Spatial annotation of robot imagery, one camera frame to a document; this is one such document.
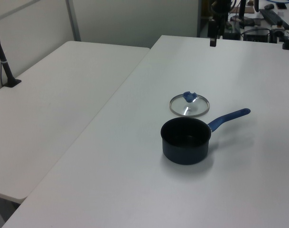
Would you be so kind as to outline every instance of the black cable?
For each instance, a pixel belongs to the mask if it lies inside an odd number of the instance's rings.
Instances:
[[[254,28],[254,29],[250,29],[250,30],[248,30],[248,31],[245,31],[245,32],[241,33],[240,35],[244,35],[244,34],[246,34],[246,33],[248,33],[248,32],[254,32],[254,31],[258,31],[258,30],[268,30],[268,31],[271,31],[271,30],[268,29],[268,28]]]
[[[3,87],[4,85],[3,85],[3,82],[2,82],[2,63],[0,63],[0,79],[1,79],[1,85]]]
[[[230,8],[230,10],[229,10],[228,12],[222,12],[222,13],[218,13],[218,12],[214,11],[214,10],[213,10],[213,6],[212,6],[212,4],[211,4],[210,11],[211,11],[213,14],[215,14],[215,15],[223,16],[223,15],[226,15],[227,13],[229,13],[229,12],[234,8],[234,6],[236,5],[236,3],[237,3],[237,0],[234,1],[233,6]]]
[[[238,7],[239,7],[240,3],[241,3],[241,1],[239,1],[238,5],[236,7],[235,18],[237,18],[237,10],[238,10]]]

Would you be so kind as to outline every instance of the floor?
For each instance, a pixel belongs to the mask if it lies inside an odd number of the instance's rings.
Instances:
[[[0,228],[19,207],[19,204],[0,198]]]

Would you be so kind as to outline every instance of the equipment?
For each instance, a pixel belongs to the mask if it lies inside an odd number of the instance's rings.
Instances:
[[[254,8],[258,12],[258,1],[254,0]],[[225,25],[228,21],[228,13],[235,7],[237,0],[231,6],[230,0],[210,0],[209,8],[213,13],[212,20],[208,24],[207,36],[210,38],[210,46],[216,47],[217,38],[222,36],[225,31]],[[238,18],[235,17],[235,21],[244,26],[254,26],[253,19],[248,19],[244,17],[246,0],[241,0]]]
[[[260,13],[263,15],[264,19],[269,22],[271,25],[277,25],[278,21],[282,20],[282,26],[285,30],[289,30],[289,25],[274,11],[267,9],[260,9]]]
[[[15,79],[14,76],[12,75],[4,51],[2,49],[1,43],[0,43],[0,61],[7,76],[7,83],[4,86],[12,88],[17,84],[19,84],[21,80]]]

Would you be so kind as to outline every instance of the black device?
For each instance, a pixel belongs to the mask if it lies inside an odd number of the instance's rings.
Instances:
[[[263,15],[264,19],[271,25],[277,25],[278,21],[282,20],[282,26],[285,30],[289,30],[289,25],[274,11],[268,9],[260,9],[260,13]]]
[[[240,27],[239,23],[236,21],[227,21],[223,39],[240,40]]]
[[[272,10],[274,9],[274,4],[268,4],[264,7],[265,10]]]
[[[233,16],[230,19],[230,21],[238,21],[240,27],[242,27],[242,28],[244,28],[246,26],[254,26],[255,25],[255,21],[253,19],[247,18],[244,16],[245,5],[246,5],[246,0],[241,0],[238,16]],[[259,11],[259,0],[254,0],[254,9],[256,12]]]
[[[254,0],[254,8],[258,12],[259,0]],[[210,38],[210,46],[216,47],[217,38],[224,34],[225,24],[228,21],[228,14],[236,5],[236,0],[233,6],[231,6],[231,0],[209,0],[209,9],[213,14],[212,20],[209,20],[207,35]],[[241,0],[241,6],[239,9],[239,16],[236,21],[241,26],[255,25],[252,19],[244,17],[246,0]]]
[[[2,49],[1,42],[0,42],[0,61],[7,76],[7,83],[4,84],[4,86],[12,88],[17,84],[19,84],[21,80],[15,79],[14,76],[12,75],[4,51]]]
[[[276,3],[276,6],[277,6],[277,8],[279,9],[279,10],[286,10],[287,9],[287,6],[286,6],[286,4],[285,3],[282,3],[282,2],[278,2],[278,3]]]
[[[252,41],[252,42],[268,42],[269,31],[263,29],[257,29],[257,27],[245,27],[244,28],[244,41]]]

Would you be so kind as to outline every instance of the blue pan handle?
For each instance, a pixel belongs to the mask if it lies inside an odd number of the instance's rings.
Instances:
[[[222,125],[223,123],[242,117],[244,115],[249,114],[251,111],[248,108],[244,108],[241,109],[239,111],[227,114],[227,115],[223,115],[218,117],[217,119],[213,120],[211,123],[209,123],[209,127],[211,128],[211,132],[214,132],[220,125]]]

